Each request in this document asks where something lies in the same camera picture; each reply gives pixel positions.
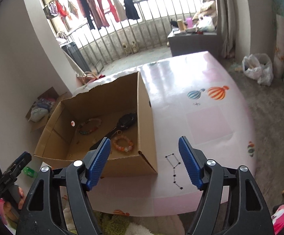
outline balcony railing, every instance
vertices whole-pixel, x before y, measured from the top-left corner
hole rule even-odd
[[[106,18],[107,28],[90,30],[87,21],[68,33],[77,44],[88,64],[103,68],[104,65],[136,51],[166,45],[171,32],[170,20],[193,17],[203,0],[135,0],[139,20],[116,23],[111,12]]]

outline pink table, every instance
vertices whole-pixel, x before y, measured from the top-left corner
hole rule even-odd
[[[74,94],[136,71],[142,74],[152,104],[158,175],[101,179],[88,193],[94,210],[145,217],[195,211],[201,192],[191,184],[178,152],[180,136],[222,166],[246,165],[255,173],[256,152],[249,153],[255,149],[255,133],[248,106],[233,79],[208,52],[131,68]],[[222,202],[227,199],[225,188]]]

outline blue hot air balloon print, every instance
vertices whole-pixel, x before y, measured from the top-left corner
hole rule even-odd
[[[201,97],[201,93],[204,92],[204,91],[205,91],[204,88],[202,88],[199,91],[191,91],[191,92],[188,93],[188,97],[190,99],[199,99]]]

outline silver screw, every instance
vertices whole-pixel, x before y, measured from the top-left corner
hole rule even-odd
[[[49,170],[49,166],[43,166],[42,168],[41,168],[41,172],[46,172],[46,171],[48,171]]]
[[[75,167],[79,167],[79,166],[81,166],[82,165],[82,161],[81,160],[76,160],[76,161],[74,161],[74,163],[73,163],[73,165],[75,166]]]
[[[207,164],[208,164],[209,166],[215,166],[215,165],[216,165],[216,162],[215,162],[214,160],[212,160],[212,159],[209,159],[209,160],[207,160]]]
[[[247,172],[249,169],[246,166],[242,165],[240,166],[240,170],[243,172]]]

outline open cardboard box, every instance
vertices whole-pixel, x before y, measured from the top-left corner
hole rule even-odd
[[[138,121],[122,133],[134,143],[129,152],[112,152],[103,170],[105,177],[140,176],[157,173],[154,126],[149,96],[140,73],[133,73],[89,92],[62,100],[50,117],[37,144],[34,155],[54,168],[68,166],[82,159],[89,148],[103,138],[124,114],[137,112]],[[81,135],[79,124],[89,118],[100,118],[101,126]],[[95,126],[91,121],[86,131]],[[118,144],[126,146],[125,140]]]
[[[63,99],[69,98],[69,97],[70,96],[68,95],[68,93],[64,93],[62,95],[58,95],[58,93],[56,92],[56,90],[53,87],[51,87],[50,89],[48,89],[47,91],[42,93],[37,98],[38,100],[41,99],[41,98],[52,98],[52,99],[55,99],[56,102],[54,103],[50,113],[48,115],[44,116],[40,121],[38,121],[38,122],[29,121],[29,123],[31,124],[31,132],[33,132],[33,131],[35,131],[37,129],[44,129],[44,127],[46,126],[49,118],[51,117],[52,113],[56,109],[56,107],[59,104],[59,102],[62,101]],[[28,120],[31,117],[31,110],[34,107],[34,104],[31,106],[29,112],[25,116]]]

